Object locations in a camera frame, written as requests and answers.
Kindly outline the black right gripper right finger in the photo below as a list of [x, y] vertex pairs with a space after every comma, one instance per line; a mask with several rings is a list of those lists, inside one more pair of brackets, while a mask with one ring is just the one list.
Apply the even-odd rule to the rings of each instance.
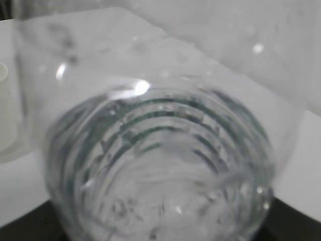
[[257, 241], [320, 240], [320, 222], [304, 215], [283, 201], [275, 199], [255, 239]]

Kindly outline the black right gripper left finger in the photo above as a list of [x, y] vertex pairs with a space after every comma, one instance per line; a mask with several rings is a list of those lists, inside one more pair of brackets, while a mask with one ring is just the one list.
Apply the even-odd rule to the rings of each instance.
[[67, 240], [51, 202], [47, 201], [1, 227], [1, 240], [5, 241], [52, 241]]

